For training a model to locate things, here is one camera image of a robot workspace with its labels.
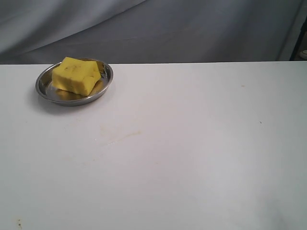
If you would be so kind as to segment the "black stand pole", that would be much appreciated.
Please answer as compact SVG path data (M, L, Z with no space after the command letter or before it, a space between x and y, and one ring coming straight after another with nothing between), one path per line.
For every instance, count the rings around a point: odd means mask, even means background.
M293 61L295 59L295 57L296 57L296 55L298 53L298 50L299 50L299 48L301 46L301 43L303 41L303 38L305 36L306 31L307 31L307 20L305 19L304 23L301 26L300 34L299 34L298 39L297 39L297 41L295 43L294 49L293 49L293 51L291 53L291 56L290 56L290 59L289 59L290 61Z

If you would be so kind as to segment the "yellow sponge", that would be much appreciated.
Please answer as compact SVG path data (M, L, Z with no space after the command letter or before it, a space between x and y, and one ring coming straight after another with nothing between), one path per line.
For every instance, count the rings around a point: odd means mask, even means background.
M88 96L101 79L96 61L65 57L52 70L52 85L60 90Z

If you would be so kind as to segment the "stainless steel round pan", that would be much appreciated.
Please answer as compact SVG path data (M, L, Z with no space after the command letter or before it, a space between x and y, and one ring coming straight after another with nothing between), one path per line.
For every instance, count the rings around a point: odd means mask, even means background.
M101 79L96 83L88 96L82 96L72 92L60 90L52 85L52 70L59 66L62 61L48 67L39 75L35 84L35 88L38 94L50 102L63 106L84 105L100 98L108 90L113 80L114 73L112 68L110 65L100 60L91 58L78 59L83 61L96 61L101 75Z

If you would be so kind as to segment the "grey backdrop cloth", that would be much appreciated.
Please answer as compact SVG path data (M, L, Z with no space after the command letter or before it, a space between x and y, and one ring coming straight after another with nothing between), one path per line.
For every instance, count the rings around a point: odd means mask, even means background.
M288 60L304 0L3 0L2 64Z

